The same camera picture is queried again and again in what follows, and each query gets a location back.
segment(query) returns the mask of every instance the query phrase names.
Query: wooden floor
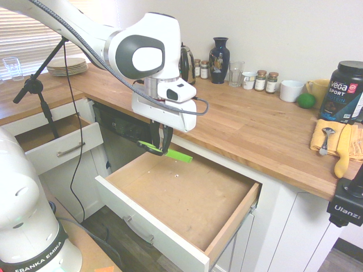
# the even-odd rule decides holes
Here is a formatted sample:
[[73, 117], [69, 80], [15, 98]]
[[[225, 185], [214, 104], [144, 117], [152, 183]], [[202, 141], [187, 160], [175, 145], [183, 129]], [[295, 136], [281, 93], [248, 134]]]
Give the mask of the wooden floor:
[[[82, 225], [117, 250], [122, 261], [119, 267], [123, 272], [182, 272], [160, 251], [138, 237], [107, 206], [87, 218]], [[120, 263], [110, 249], [98, 244], [114, 263]]]
[[[118, 251], [123, 272], [182, 272], [157, 249], [139, 238], [107, 206], [87, 218], [82, 225]], [[119, 263], [111, 250], [99, 245], [116, 264]], [[363, 272], [363, 263], [333, 248], [318, 272]]]
[[333, 248], [318, 272], [363, 272], [363, 263]]

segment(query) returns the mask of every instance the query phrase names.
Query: drawer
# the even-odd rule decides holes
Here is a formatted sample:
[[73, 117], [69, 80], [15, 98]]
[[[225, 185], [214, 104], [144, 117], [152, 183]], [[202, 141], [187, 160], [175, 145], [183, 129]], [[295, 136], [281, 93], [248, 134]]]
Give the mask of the drawer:
[[257, 201], [260, 184], [183, 148], [183, 163], [145, 153], [106, 179], [102, 201], [184, 272], [207, 272]]
[[[38, 175], [76, 157], [81, 148], [81, 133], [77, 116], [71, 115], [54, 122], [59, 138], [54, 139], [49, 124], [17, 135], [20, 146], [34, 165]], [[83, 152], [103, 143], [98, 123], [81, 118]]]

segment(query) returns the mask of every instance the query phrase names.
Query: vega sport label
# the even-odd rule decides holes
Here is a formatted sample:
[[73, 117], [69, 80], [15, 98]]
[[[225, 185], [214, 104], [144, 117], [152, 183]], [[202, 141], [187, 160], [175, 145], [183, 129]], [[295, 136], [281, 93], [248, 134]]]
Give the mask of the vega sport label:
[[362, 90], [359, 91], [359, 87], [363, 86], [332, 78], [320, 109], [320, 116], [325, 120], [342, 123], [356, 118], [363, 105]]

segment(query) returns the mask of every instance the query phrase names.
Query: blue vase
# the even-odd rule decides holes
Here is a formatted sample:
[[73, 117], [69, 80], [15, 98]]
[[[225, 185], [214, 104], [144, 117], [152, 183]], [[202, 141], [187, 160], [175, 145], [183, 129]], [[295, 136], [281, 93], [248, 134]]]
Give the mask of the blue vase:
[[216, 46], [209, 53], [209, 70], [212, 83], [222, 84], [225, 82], [229, 65], [229, 50], [226, 48], [228, 38], [213, 38]]

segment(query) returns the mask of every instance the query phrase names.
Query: spoon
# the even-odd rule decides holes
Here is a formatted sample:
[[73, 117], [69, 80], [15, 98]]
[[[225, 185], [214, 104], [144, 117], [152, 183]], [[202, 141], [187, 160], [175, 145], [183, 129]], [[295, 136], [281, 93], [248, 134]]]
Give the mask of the spoon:
[[324, 143], [323, 143], [323, 145], [321, 146], [321, 148], [319, 150], [319, 154], [324, 156], [324, 155], [328, 154], [328, 138], [329, 138], [329, 135], [334, 134], [335, 130], [331, 129], [330, 127], [324, 127], [322, 130], [325, 132], [326, 136], [325, 136]]

